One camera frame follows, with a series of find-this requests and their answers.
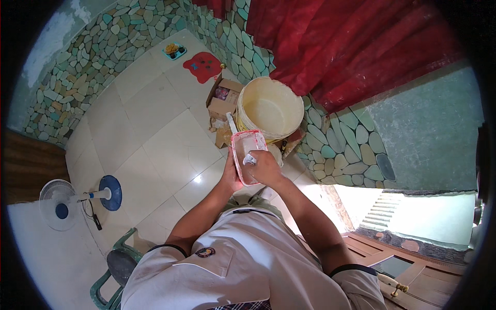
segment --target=white shirt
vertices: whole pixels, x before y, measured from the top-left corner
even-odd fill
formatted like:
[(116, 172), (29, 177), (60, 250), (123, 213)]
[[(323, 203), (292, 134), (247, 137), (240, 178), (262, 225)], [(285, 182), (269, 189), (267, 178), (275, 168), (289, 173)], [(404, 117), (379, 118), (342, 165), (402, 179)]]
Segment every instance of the white shirt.
[[(124, 288), (123, 310), (210, 309), (270, 301), (278, 309), (386, 309), (376, 275), (345, 265), (330, 277), (274, 214), (224, 212), (192, 246), (149, 251)], [(195, 254), (203, 248), (200, 257)]]

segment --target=electric fan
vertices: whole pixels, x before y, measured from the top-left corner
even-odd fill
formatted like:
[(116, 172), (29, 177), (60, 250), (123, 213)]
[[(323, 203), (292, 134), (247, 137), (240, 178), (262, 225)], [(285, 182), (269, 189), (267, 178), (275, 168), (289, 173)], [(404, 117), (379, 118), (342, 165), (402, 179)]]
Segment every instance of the electric fan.
[(86, 216), (93, 219), (98, 230), (102, 226), (98, 217), (93, 212), (91, 199), (99, 198), (102, 205), (109, 211), (116, 211), (121, 206), (122, 191), (119, 181), (113, 176), (104, 176), (100, 180), (98, 191), (77, 195), (71, 183), (56, 179), (45, 184), (40, 192), (40, 212), (45, 222), (52, 229), (66, 231), (74, 226), (77, 209), (84, 201), (89, 201), (92, 215)]

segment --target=shirt logo patch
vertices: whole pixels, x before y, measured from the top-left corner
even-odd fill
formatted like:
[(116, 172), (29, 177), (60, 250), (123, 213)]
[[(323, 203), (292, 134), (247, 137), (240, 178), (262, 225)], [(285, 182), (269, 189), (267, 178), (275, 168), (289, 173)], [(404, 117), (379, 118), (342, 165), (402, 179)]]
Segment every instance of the shirt logo patch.
[(209, 257), (213, 254), (215, 254), (214, 248), (201, 248), (195, 253), (196, 255), (200, 257)]

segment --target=stone tile wall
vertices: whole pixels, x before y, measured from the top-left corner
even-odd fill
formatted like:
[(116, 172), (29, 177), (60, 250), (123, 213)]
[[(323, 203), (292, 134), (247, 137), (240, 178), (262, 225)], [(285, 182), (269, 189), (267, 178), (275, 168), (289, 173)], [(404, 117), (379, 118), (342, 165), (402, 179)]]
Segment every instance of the stone tile wall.
[(396, 188), (382, 139), (363, 103), (328, 115), (310, 95), (303, 102), (307, 135), (297, 152), (318, 183)]
[(43, 79), (24, 134), (64, 147), (98, 95), (145, 51), (186, 27), (173, 0), (118, 0), (93, 18)]
[(267, 76), (274, 69), (274, 55), (270, 50), (253, 45), (253, 37), (247, 34), (249, 5), (251, 0), (235, 0), (233, 8), (222, 21), (213, 17), (206, 6), (179, 0), (186, 12), (188, 30), (214, 53), (227, 68), (247, 84), (259, 76)]

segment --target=person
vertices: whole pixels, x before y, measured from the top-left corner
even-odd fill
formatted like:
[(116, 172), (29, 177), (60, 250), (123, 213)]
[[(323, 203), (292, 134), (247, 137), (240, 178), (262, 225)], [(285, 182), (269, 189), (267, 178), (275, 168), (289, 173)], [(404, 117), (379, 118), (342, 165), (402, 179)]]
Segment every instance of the person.
[(263, 194), (230, 200), (243, 187), (230, 149), (219, 183), (138, 263), (122, 309), (386, 309), (376, 272), (356, 264), (329, 218), (270, 152), (250, 153), (249, 173), (281, 196), (316, 257)]

